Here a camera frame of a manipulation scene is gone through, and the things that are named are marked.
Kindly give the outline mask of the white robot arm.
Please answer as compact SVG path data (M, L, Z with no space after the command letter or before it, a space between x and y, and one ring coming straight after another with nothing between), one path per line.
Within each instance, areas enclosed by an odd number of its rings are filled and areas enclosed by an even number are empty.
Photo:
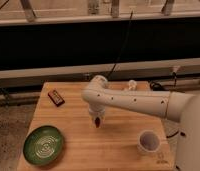
M200 94L114 90L104 76L96 75L81 96L93 119L103 118L105 107L111 106L178 122L174 171L200 171Z

